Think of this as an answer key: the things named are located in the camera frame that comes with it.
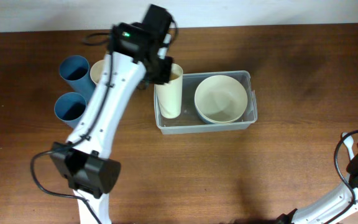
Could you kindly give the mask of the blue bowl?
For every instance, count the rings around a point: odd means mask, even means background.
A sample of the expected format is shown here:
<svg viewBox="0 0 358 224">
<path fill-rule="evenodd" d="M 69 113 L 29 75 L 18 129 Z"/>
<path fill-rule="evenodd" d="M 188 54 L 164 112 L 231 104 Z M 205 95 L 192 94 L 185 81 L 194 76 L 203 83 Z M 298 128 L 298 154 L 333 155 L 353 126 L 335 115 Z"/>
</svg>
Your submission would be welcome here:
<svg viewBox="0 0 358 224">
<path fill-rule="evenodd" d="M 242 119 L 244 114 L 234 114 L 227 111 L 218 111 L 214 113 L 203 114 L 201 111 L 196 111 L 200 120 L 206 124 L 226 124 L 236 122 L 238 119 Z"/>
</svg>

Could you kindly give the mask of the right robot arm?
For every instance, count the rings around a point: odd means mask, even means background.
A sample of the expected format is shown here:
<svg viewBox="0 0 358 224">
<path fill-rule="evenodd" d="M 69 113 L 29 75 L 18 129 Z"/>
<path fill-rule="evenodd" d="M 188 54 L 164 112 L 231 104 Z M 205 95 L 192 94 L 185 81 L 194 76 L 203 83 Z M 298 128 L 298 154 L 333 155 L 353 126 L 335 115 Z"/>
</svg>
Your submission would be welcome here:
<svg viewBox="0 0 358 224">
<path fill-rule="evenodd" d="M 275 223 L 337 223 L 358 212 L 358 154 L 350 161 L 346 170 L 349 173 L 346 179 L 354 191 L 354 197 L 347 186 L 340 183 L 317 202 L 299 210 L 294 209 L 288 214 L 281 214 Z"/>
</svg>

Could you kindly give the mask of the cream bowl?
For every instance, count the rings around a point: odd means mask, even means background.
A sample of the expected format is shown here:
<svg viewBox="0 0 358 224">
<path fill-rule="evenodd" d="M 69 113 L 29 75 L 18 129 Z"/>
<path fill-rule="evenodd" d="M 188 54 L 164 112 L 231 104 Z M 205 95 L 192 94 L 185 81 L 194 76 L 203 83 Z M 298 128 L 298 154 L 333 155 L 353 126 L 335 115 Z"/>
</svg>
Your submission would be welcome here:
<svg viewBox="0 0 358 224">
<path fill-rule="evenodd" d="M 227 111 L 244 114 L 248 105 L 248 94 L 243 85 L 233 77 L 214 75 L 204 79 L 194 95 L 196 110 L 203 114 Z"/>
</svg>

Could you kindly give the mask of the blue cup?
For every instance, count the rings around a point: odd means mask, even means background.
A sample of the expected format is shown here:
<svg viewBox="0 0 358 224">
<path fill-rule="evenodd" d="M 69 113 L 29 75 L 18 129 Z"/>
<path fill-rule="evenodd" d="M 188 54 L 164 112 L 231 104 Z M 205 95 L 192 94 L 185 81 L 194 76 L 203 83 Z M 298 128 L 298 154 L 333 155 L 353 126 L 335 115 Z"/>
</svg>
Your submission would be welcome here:
<svg viewBox="0 0 358 224">
<path fill-rule="evenodd" d="M 83 56 L 67 57 L 59 66 L 60 76 L 88 103 L 96 85 L 90 77 L 90 64 Z"/>
<path fill-rule="evenodd" d="M 54 113 L 71 128 L 76 128 L 86 109 L 85 98 L 76 92 L 65 93 L 55 102 Z"/>
</svg>

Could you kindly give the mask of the cream cup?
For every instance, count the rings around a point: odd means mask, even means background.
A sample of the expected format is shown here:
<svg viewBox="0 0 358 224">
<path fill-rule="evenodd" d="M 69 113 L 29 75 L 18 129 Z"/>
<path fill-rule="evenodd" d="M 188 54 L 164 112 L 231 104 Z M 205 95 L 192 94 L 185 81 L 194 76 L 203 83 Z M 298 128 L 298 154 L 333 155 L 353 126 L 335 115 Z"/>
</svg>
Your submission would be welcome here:
<svg viewBox="0 0 358 224">
<path fill-rule="evenodd" d="M 91 67 L 90 77 L 95 85 L 97 85 L 99 83 L 101 75 L 103 74 L 104 63 L 105 63 L 105 60 L 99 60 Z"/>
<path fill-rule="evenodd" d="M 163 85 L 155 85 L 158 105 L 164 118 L 173 119 L 180 115 L 182 87 L 183 69 L 181 66 L 173 63 L 169 82 Z"/>
</svg>

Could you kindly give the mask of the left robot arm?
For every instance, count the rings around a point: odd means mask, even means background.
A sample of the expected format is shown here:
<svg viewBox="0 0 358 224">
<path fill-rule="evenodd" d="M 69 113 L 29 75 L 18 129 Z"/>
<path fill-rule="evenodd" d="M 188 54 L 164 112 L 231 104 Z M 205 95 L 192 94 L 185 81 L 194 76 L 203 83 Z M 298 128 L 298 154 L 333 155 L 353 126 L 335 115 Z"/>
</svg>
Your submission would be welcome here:
<svg viewBox="0 0 358 224">
<path fill-rule="evenodd" d="M 49 156 L 73 189 L 81 223 L 110 223 L 109 193 L 121 165 L 109 158 L 122 114 L 140 82 L 169 82 L 173 59 L 166 55 L 175 40 L 175 23 L 165 9 L 150 5 L 142 22 L 120 23 L 109 33 L 106 64 L 78 125 Z"/>
</svg>

